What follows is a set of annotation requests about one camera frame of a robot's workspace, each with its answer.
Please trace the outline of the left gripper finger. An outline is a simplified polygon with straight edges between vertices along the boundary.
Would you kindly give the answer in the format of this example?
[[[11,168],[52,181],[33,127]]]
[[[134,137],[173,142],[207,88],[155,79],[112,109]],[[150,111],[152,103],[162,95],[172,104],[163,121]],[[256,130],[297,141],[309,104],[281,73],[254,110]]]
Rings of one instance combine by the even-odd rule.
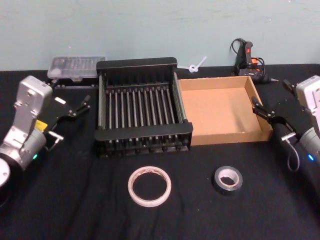
[[[75,110],[69,110],[68,115],[72,118],[77,118],[81,114],[89,111],[91,108],[89,104],[90,99],[91,99],[91,96],[87,95]]]

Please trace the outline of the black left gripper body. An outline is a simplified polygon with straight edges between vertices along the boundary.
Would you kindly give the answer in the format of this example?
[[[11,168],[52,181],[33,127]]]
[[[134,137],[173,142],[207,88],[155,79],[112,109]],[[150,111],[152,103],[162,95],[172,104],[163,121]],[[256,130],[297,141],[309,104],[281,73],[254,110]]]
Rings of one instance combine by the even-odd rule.
[[[54,97],[37,117],[36,128],[41,132],[49,132],[60,121],[73,119],[74,113],[75,110],[65,100]]]

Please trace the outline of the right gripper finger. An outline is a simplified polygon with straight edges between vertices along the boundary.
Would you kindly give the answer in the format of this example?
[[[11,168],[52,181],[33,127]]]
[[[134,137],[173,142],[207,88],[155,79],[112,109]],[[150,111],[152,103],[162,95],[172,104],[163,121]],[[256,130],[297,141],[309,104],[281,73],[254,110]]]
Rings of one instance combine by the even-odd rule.
[[[275,112],[267,110],[255,96],[251,97],[251,101],[252,112],[272,124],[275,119]]]

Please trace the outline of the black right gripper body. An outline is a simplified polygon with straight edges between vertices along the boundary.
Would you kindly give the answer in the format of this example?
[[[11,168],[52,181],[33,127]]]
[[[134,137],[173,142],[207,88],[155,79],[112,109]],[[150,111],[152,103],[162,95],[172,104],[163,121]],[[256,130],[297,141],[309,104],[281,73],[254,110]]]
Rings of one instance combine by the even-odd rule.
[[[309,115],[296,98],[287,98],[278,102],[273,111],[275,117],[273,124],[283,124],[289,130],[296,133],[297,137],[302,137],[309,130]]]

